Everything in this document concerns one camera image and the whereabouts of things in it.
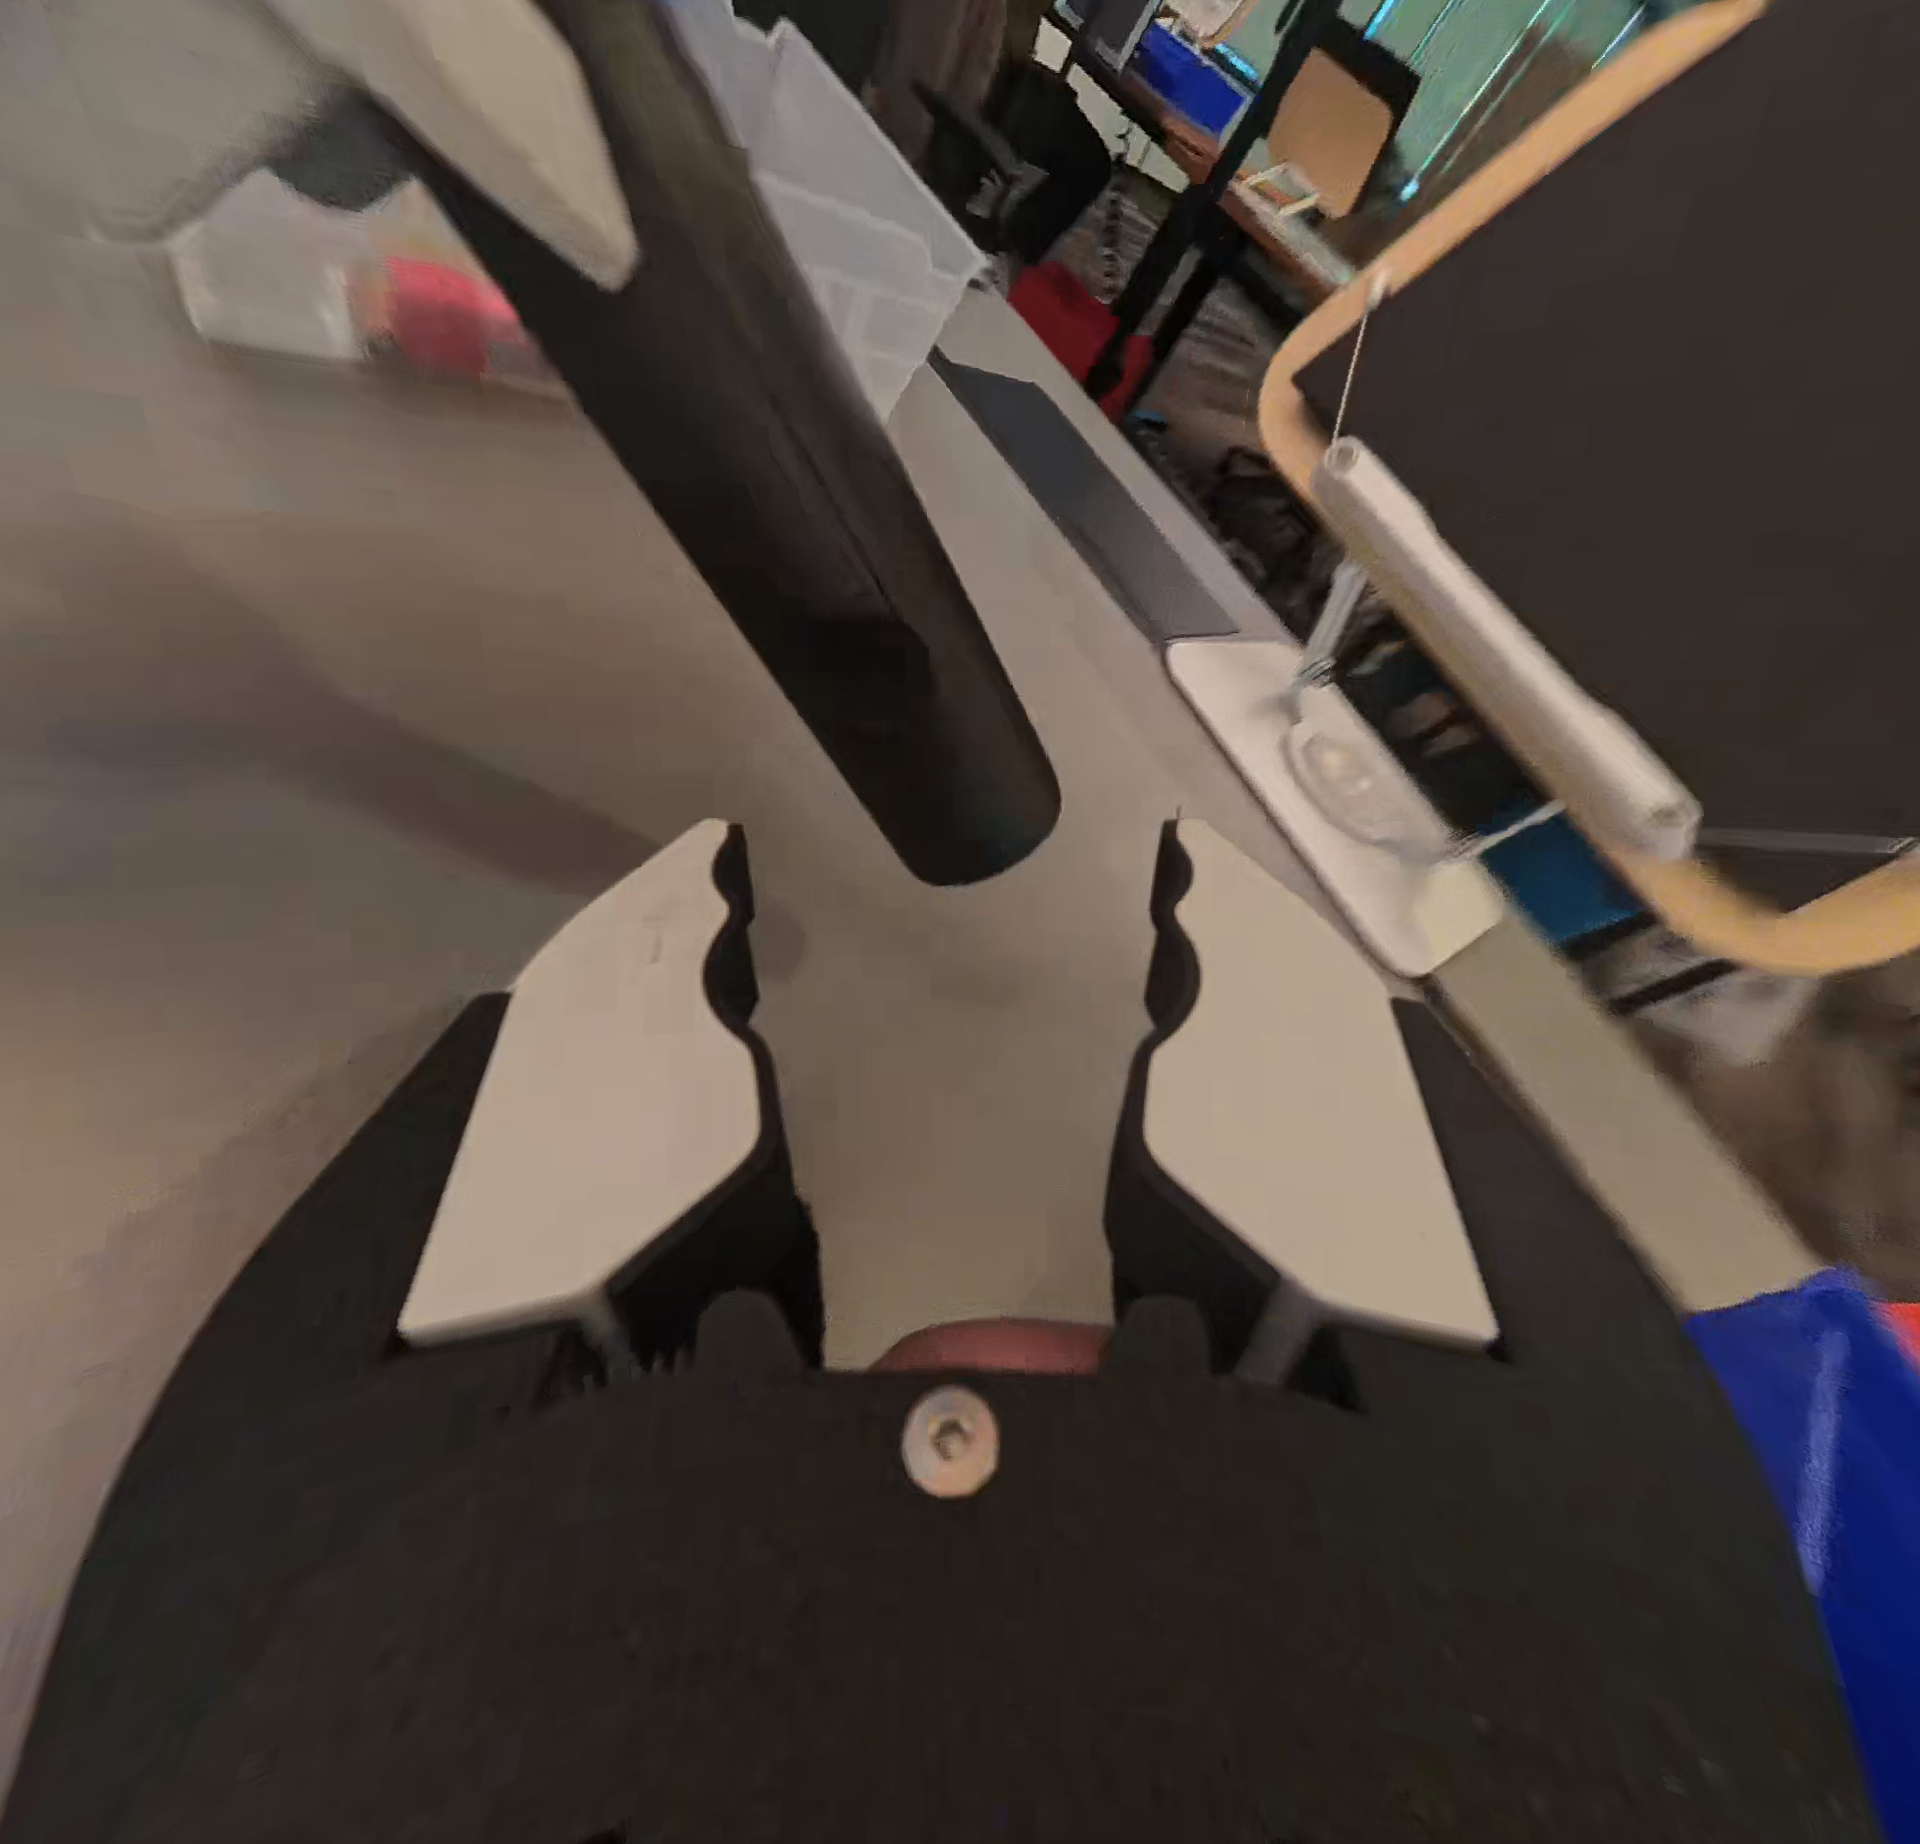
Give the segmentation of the black tripod stand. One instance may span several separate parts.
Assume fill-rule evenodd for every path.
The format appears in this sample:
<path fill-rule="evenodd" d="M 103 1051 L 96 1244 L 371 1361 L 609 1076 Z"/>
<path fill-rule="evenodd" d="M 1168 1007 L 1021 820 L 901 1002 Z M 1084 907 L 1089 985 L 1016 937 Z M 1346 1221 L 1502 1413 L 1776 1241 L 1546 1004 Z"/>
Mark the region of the black tripod stand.
<path fill-rule="evenodd" d="M 1089 368 L 1083 388 L 1095 400 L 1107 400 L 1123 381 L 1135 335 L 1148 320 L 1157 299 L 1182 268 L 1188 249 L 1203 241 L 1211 216 L 1236 181 L 1239 168 L 1275 124 L 1286 90 L 1298 78 L 1344 0 L 1290 0 L 1290 16 L 1273 62 L 1261 76 L 1249 108 L 1233 124 L 1212 154 L 1207 175 L 1195 177 L 1173 200 L 1165 221 L 1155 229 L 1133 273 L 1112 306 L 1112 328 Z"/>

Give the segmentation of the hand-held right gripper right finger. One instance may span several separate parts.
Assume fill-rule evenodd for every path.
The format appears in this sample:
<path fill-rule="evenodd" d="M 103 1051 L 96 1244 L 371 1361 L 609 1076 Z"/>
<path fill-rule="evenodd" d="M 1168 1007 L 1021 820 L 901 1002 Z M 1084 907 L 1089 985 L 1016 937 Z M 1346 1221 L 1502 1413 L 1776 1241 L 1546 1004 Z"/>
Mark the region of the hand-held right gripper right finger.
<path fill-rule="evenodd" d="M 1501 1327 L 1412 1060 L 1419 1007 L 1197 816 L 1148 888 L 1147 1031 L 1108 1165 L 1114 1319 L 1186 1303 L 1212 1371 L 1281 1383 L 1334 1331 Z"/>

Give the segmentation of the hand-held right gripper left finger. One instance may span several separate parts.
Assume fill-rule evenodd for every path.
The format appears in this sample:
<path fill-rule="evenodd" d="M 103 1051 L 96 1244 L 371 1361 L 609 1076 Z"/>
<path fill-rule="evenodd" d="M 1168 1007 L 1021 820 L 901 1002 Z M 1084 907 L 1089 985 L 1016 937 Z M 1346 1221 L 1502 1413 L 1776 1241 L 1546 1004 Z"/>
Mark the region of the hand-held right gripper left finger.
<path fill-rule="evenodd" d="M 412 1347 L 568 1327 L 690 1351 L 763 1294 L 819 1347 L 819 1231 L 757 1036 L 749 837 L 708 817 L 578 909 L 513 981 L 397 1314 Z"/>

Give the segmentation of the grey desk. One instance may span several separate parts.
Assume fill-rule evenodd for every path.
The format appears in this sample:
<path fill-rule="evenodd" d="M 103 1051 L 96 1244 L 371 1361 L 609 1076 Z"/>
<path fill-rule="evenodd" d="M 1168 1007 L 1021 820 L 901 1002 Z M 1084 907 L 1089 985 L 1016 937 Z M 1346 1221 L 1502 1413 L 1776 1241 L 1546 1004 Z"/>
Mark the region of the grey desk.
<path fill-rule="evenodd" d="M 5 164 L 5 1777 L 101 1510 L 236 1271 L 476 992 L 746 830 L 829 1361 L 1108 1318 L 1148 878 L 1199 817 L 1320 898 L 936 371 L 897 450 L 1063 781 L 907 873 L 582 415 L 229 358 Z"/>

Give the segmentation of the red bag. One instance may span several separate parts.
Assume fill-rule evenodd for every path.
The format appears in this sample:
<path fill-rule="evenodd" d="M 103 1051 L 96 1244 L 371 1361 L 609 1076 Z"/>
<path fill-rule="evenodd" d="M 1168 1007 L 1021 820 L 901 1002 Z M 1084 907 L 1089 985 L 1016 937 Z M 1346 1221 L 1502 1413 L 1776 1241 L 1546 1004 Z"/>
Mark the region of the red bag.
<path fill-rule="evenodd" d="M 1007 299 L 1055 359 L 1083 385 L 1116 337 L 1111 306 L 1067 264 L 1042 261 L 1023 268 Z M 1114 383 L 1100 393 L 1100 409 L 1111 422 L 1120 422 L 1135 407 L 1153 364 L 1153 335 L 1140 330 L 1129 334 L 1119 351 Z"/>

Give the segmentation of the person's right hand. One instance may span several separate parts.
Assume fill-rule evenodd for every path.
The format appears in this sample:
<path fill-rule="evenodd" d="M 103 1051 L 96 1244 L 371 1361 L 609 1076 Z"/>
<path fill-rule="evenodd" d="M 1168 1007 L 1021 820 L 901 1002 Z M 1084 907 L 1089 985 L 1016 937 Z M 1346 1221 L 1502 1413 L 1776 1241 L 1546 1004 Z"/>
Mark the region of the person's right hand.
<path fill-rule="evenodd" d="M 1092 1376 L 1112 1327 L 1061 1319 L 957 1319 L 913 1330 L 880 1351 L 876 1373 Z"/>

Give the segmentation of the brown jacket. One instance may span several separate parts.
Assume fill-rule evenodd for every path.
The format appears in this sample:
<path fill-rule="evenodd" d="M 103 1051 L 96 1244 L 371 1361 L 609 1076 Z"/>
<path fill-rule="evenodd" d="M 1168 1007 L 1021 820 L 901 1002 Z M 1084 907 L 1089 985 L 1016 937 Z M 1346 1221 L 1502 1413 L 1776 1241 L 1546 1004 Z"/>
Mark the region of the brown jacket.
<path fill-rule="evenodd" d="M 934 133 L 925 91 L 979 110 L 997 76 L 1009 0 L 887 0 L 863 90 L 876 126 L 919 168 Z"/>

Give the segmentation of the blue box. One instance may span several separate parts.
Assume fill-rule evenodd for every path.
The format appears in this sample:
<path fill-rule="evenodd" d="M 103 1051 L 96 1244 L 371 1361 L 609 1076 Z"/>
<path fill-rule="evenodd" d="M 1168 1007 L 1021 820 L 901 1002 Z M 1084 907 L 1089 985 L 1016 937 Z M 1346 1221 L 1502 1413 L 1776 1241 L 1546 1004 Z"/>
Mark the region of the blue box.
<path fill-rule="evenodd" d="M 1595 956 L 1650 926 L 1643 902 L 1563 812 L 1501 826 L 1479 862 L 1525 919 L 1571 957 Z"/>

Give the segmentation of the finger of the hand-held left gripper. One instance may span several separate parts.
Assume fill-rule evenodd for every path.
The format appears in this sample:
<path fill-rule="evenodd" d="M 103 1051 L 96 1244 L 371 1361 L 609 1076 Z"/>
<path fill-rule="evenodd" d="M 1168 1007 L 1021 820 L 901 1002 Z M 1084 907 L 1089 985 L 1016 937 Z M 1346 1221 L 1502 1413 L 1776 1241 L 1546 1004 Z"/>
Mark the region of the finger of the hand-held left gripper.
<path fill-rule="evenodd" d="M 584 71 L 535 0 L 260 0 L 600 289 L 641 264 Z"/>

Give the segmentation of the blue plastic storage bin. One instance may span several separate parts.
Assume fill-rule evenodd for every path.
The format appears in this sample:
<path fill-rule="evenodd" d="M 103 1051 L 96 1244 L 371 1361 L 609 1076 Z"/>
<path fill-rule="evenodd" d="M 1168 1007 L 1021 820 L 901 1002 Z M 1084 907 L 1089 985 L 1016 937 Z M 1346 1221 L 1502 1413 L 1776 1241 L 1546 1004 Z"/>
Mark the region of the blue plastic storage bin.
<path fill-rule="evenodd" d="M 1686 1325 L 1789 1522 L 1885 1836 L 1915 1841 L 1917 1303 L 1829 1267 Z"/>

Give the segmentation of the black camera bar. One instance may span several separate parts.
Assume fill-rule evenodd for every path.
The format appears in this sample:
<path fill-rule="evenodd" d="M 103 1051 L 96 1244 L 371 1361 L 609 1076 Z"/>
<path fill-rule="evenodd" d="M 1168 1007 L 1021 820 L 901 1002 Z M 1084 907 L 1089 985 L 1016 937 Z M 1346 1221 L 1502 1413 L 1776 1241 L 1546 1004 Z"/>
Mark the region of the black camera bar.
<path fill-rule="evenodd" d="M 605 289 L 422 138 L 401 151 L 687 559 L 931 885 L 1059 824 L 1044 742 L 657 0 L 532 0 L 582 64 L 639 241 Z"/>

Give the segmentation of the pink plastic block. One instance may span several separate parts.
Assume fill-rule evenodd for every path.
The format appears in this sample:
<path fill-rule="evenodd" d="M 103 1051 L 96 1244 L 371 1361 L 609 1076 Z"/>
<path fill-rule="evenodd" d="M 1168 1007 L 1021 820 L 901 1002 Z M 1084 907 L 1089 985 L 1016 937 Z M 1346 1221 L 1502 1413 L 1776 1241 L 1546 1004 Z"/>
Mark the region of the pink plastic block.
<path fill-rule="evenodd" d="M 416 255 L 379 255 L 359 287 L 366 349 L 434 377 L 483 383 L 532 353 L 515 306 L 484 275 Z"/>

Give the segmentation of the clear plastic organizer tray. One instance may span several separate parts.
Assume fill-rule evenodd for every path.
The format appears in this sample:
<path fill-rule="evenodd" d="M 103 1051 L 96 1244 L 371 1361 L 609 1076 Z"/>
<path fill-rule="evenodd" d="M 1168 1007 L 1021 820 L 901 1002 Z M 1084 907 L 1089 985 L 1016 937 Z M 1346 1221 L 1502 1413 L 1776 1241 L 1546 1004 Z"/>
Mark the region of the clear plastic organizer tray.
<path fill-rule="evenodd" d="M 795 24 L 760 32 L 733 0 L 658 1 L 861 390 L 888 420 L 985 270 L 985 253 Z M 165 252 L 205 341 L 339 366 L 411 368 L 363 340 L 359 297 L 379 255 L 443 261 L 491 283 L 411 177 L 381 197 L 354 192 L 336 207 L 260 168 Z M 563 379 L 526 335 L 526 362 L 483 383 L 563 396 Z"/>

